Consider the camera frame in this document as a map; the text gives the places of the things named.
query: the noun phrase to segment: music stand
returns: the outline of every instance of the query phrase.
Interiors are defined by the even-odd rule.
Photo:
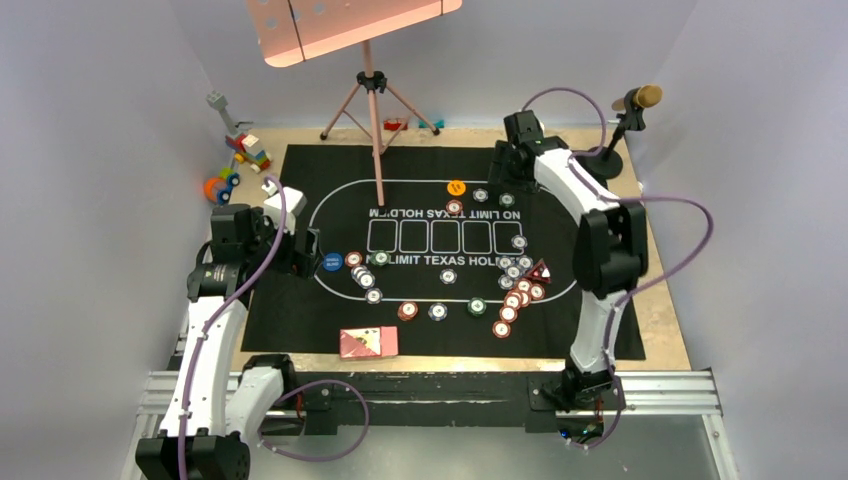
[[[259,46],[265,62],[272,67],[287,67],[355,43],[362,44],[365,70],[357,74],[356,84],[321,132],[321,139],[327,138],[343,113],[371,137],[377,205],[380,207],[385,206],[380,154],[403,127],[383,144],[377,92],[388,90],[409,109],[406,122],[414,115],[434,135],[440,132],[405,96],[389,85],[383,72],[374,70],[370,40],[452,12],[460,6],[462,0],[247,0],[248,11],[259,35]],[[365,87],[368,93],[370,133],[347,112],[347,106],[361,87]]]

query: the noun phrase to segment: cable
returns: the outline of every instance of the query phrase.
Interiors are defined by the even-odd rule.
[[[570,93],[573,93],[573,94],[578,95],[580,97],[583,97],[586,101],[591,103],[592,106],[595,107],[595,111],[598,112],[598,117],[601,120],[601,143],[600,143],[600,145],[595,147],[592,151],[588,152],[584,156],[598,155],[601,152],[601,149],[603,148],[604,144],[606,143],[606,132],[607,132],[606,123],[607,122],[606,122],[606,119],[604,118],[604,114],[601,111],[601,108],[598,106],[597,102],[595,102],[591,97],[589,97],[589,95],[581,92],[580,90],[576,90],[576,89],[568,88],[568,87],[549,88],[547,90],[542,90],[541,92],[537,93],[536,95],[533,95],[532,97],[530,97],[530,100],[528,100],[527,103],[524,104],[524,107],[522,107],[521,110],[522,111],[526,110],[527,107],[529,107],[530,104],[533,103],[534,100],[541,97],[542,95],[546,95],[546,94],[551,93],[551,92],[560,92],[560,91],[561,92],[570,92]],[[707,245],[707,242],[709,242],[710,238],[713,236],[714,222],[713,222],[713,216],[712,216],[712,214],[710,214],[709,210],[707,210],[707,207],[705,207],[704,205],[702,205],[702,204],[700,204],[700,203],[698,203],[694,200],[690,200],[688,198],[673,197],[673,196],[659,196],[659,195],[642,195],[640,197],[613,198],[613,197],[610,197],[610,196],[607,196],[607,195],[603,195],[576,168],[576,165],[579,165],[579,163],[577,162],[577,159],[574,157],[574,155],[571,155],[568,158],[567,162],[568,162],[568,169],[571,171],[571,173],[575,177],[577,177],[580,180],[580,183],[582,183],[583,186],[585,186],[587,189],[589,189],[589,191],[592,192],[595,195],[595,197],[597,197],[599,200],[602,200],[602,201],[608,202],[608,203],[619,203],[619,204],[626,204],[626,203],[641,204],[643,202],[685,203],[685,204],[688,204],[688,205],[692,205],[692,206],[698,208],[699,210],[701,210],[701,212],[703,212],[704,216],[707,219],[707,231],[704,233],[704,236],[703,236],[703,238],[701,238],[701,241],[698,242],[698,245],[695,246],[695,248],[689,253],[689,255],[687,255],[683,260],[681,260],[680,263],[678,263],[674,267],[672,267],[669,270],[667,270],[666,272],[664,272],[662,275],[660,275],[656,278],[653,278],[653,279],[643,283],[642,285],[639,285],[638,287],[634,288],[633,290],[627,292],[624,296],[622,296],[617,302],[615,302],[613,304],[613,308],[610,310],[610,313],[607,316],[606,325],[604,327],[604,342],[603,342],[602,354],[604,356],[604,361],[607,364],[607,373],[609,374],[610,378],[612,379],[613,392],[615,393],[616,397],[618,397],[618,405],[616,407],[615,417],[613,418],[612,424],[609,426],[608,429],[604,429],[604,434],[601,436],[601,438],[598,439],[597,442],[594,442],[592,444],[584,444],[583,445],[583,448],[588,450],[590,448],[595,448],[595,447],[601,445],[602,443],[604,443],[610,437],[610,435],[612,435],[612,433],[615,431],[615,428],[618,426],[619,420],[621,419],[621,412],[622,412],[622,410],[624,410],[624,388],[621,385],[621,378],[619,378],[618,376],[615,375],[615,368],[613,368],[612,362],[610,360],[610,336],[612,335],[612,324],[613,324],[613,321],[615,319],[615,314],[617,312],[619,312],[621,309],[623,309],[627,305],[627,302],[629,302],[630,299],[633,298],[635,295],[637,295],[641,292],[644,292],[645,290],[653,287],[654,285],[656,285],[660,282],[664,282],[665,280],[668,280],[672,275],[675,275],[677,272],[682,270],[684,267],[686,267],[687,265],[692,263],[692,260],[694,260],[695,257],[697,257],[698,254],[701,253],[701,251]]]
[[[287,452],[285,450],[280,450],[276,446],[274,446],[271,442],[266,440],[265,437],[263,437],[260,434],[259,439],[261,440],[262,446],[267,448],[268,450],[271,450],[272,452],[276,453],[277,455],[282,455],[284,457],[293,458],[295,460],[301,460],[301,461],[304,461],[304,462],[331,462],[333,460],[338,460],[338,459],[344,457],[345,455],[349,454],[350,452],[356,450],[356,447],[358,447],[359,444],[362,443],[362,441],[365,439],[365,434],[368,433],[368,426],[371,424],[371,414],[368,411],[368,403],[365,402],[365,397],[363,397],[362,394],[359,393],[359,390],[354,388],[353,385],[346,383],[346,382],[342,382],[341,380],[331,380],[331,379],[316,380],[314,382],[307,383],[306,385],[303,385],[301,387],[295,388],[291,392],[280,397],[280,399],[277,400],[277,402],[278,403],[284,402],[284,401],[288,400],[289,398],[291,398],[291,397],[293,397],[293,396],[295,396],[295,395],[297,395],[297,394],[299,394],[299,393],[301,393],[305,390],[308,390],[308,389],[315,387],[315,386],[318,386],[318,385],[326,385],[326,384],[339,385],[339,386],[342,386],[342,387],[349,389],[351,392],[353,392],[354,395],[356,395],[356,398],[359,399],[359,403],[362,404],[362,409],[365,411],[365,423],[362,425],[362,433],[359,434],[359,438],[357,438],[356,441],[353,442],[353,444],[351,444],[351,446],[349,446],[345,450],[342,450],[339,453],[334,453],[333,455],[329,455],[329,456],[326,456],[326,457],[312,457],[312,456],[309,456],[309,455],[301,455],[299,453],[292,453],[292,452]]]
[[[579,153],[583,157],[595,157],[597,155],[600,155],[601,152],[604,151],[604,146],[607,144],[607,119],[606,119],[606,117],[604,117],[604,112],[603,112],[603,110],[601,110],[601,107],[589,95],[586,95],[585,93],[581,92],[580,90],[576,90],[574,88],[552,87],[552,88],[548,88],[547,90],[542,90],[541,92],[537,93],[536,95],[533,95],[532,97],[530,97],[530,100],[527,100],[527,103],[525,103],[524,106],[521,107],[521,111],[523,112],[524,110],[527,110],[527,107],[529,107],[530,104],[533,103],[537,98],[539,98],[543,95],[547,95],[547,94],[552,93],[552,92],[573,93],[577,96],[583,97],[587,102],[592,104],[592,107],[594,107],[595,111],[598,113],[598,118],[601,119],[601,143],[599,143],[597,147],[595,147],[591,150],[585,150],[585,151],[574,150],[574,153]]]
[[[274,243],[271,244],[271,249],[268,251],[268,255],[262,260],[262,263],[244,282],[244,285],[239,287],[232,295],[230,295],[224,303],[218,307],[217,310],[209,317],[203,327],[200,330],[200,335],[197,337],[197,343],[194,344],[194,350],[191,353],[191,357],[188,363],[188,369],[186,370],[186,379],[185,384],[183,385],[183,396],[180,401],[180,408],[182,409],[182,413],[180,413],[180,429],[179,436],[177,437],[177,472],[179,474],[180,480],[188,480],[188,469],[186,467],[186,454],[185,454],[185,443],[186,443],[186,430],[188,428],[188,401],[191,396],[191,384],[194,381],[194,371],[197,369],[197,361],[200,357],[200,350],[203,348],[203,341],[206,338],[206,335],[209,333],[209,330],[215,325],[215,322],[218,320],[218,317],[226,310],[233,302],[238,300],[239,297],[247,293],[250,288],[256,283],[256,280],[262,275],[268,265],[271,263],[271,260],[274,259],[274,256],[277,254],[277,250],[280,248],[280,243],[283,240],[283,234],[286,225],[286,196],[283,194],[283,185],[280,181],[274,177],[273,175],[268,175],[265,177],[265,186],[268,186],[269,183],[273,183],[277,187],[277,191],[280,192],[280,227],[277,229],[277,235],[274,237]]]

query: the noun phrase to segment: white wall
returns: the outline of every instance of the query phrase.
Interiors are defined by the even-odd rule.
[[[0,15],[0,478],[114,479],[165,366],[223,164],[167,0]]]
[[[701,199],[716,217],[670,288],[693,367],[715,369],[743,478],[848,468],[846,19],[846,2],[700,1],[640,139],[647,191]],[[669,266],[703,221],[649,211]]]
[[[271,68],[244,0],[171,1],[212,84],[243,119],[323,126],[362,70],[358,46]],[[652,80],[695,3],[465,0],[456,12],[376,39],[374,58],[434,120],[500,125],[543,88],[582,88],[608,105]],[[383,98],[384,116],[405,114],[390,96]],[[367,123],[364,97],[351,110]],[[536,110],[548,125],[597,122],[591,107],[566,95]]]

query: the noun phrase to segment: poker mat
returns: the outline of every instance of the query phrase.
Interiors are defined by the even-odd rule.
[[[544,190],[510,190],[515,205],[501,207],[504,192],[486,184],[493,151],[391,147],[382,157],[386,205],[379,209],[370,146],[290,145],[281,181],[306,196],[298,228],[318,228],[325,255],[387,252],[388,265],[367,265],[382,300],[366,302],[345,265],[334,272],[319,267],[311,280],[268,271],[253,293],[242,350],[338,353],[340,329],[397,326],[401,355],[566,358],[581,303],[571,272],[577,226]],[[465,184],[464,193],[448,191],[453,180]],[[477,189],[486,190],[486,201],[474,199]],[[458,216],[446,211],[454,199],[463,207]],[[513,246],[516,235],[526,239],[526,248]],[[507,292],[496,259],[520,255],[543,259],[552,281],[544,285],[545,298],[520,309],[509,336],[498,338],[492,326]],[[442,282],[445,269],[455,273],[454,283]],[[487,302],[482,316],[467,310],[473,297]],[[419,307],[410,321],[398,317],[404,301]],[[437,302],[447,307],[442,321],[428,316]],[[645,358],[632,303],[623,313],[615,355]]]

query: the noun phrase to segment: table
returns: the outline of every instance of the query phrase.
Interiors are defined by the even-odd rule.
[[[262,140],[273,158],[273,164],[269,170],[272,173],[278,173],[283,167],[283,158],[289,144],[370,144],[370,140],[358,129],[334,130],[332,136],[324,142],[319,139],[321,130],[318,128],[257,128],[251,133]],[[597,143],[600,129],[597,127],[552,128],[547,130],[547,134],[559,135],[575,149],[588,149]],[[442,134],[436,137],[427,129],[411,129],[399,135],[393,145],[491,147],[498,139],[504,139],[503,129],[448,128],[443,129]],[[621,176],[610,182],[610,190],[620,196],[638,195],[639,183],[633,171],[630,156],[624,145],[620,144],[617,151],[624,159],[624,171]],[[259,186],[264,174],[256,175],[246,165],[239,166],[239,173],[242,183],[233,190],[231,202],[262,205],[266,195]],[[643,281],[662,273],[662,264],[650,225],[648,237],[650,267]],[[647,359],[619,361],[617,362],[619,370],[689,370],[689,359],[666,283],[663,282],[640,294],[634,302]],[[240,350],[242,333],[239,334],[237,350],[233,355],[233,371],[240,371],[244,363],[255,353]],[[300,371],[555,371],[561,370],[564,364],[564,359],[401,355],[393,358],[343,362],[338,355],[334,354],[292,354],[291,356],[296,368]]]

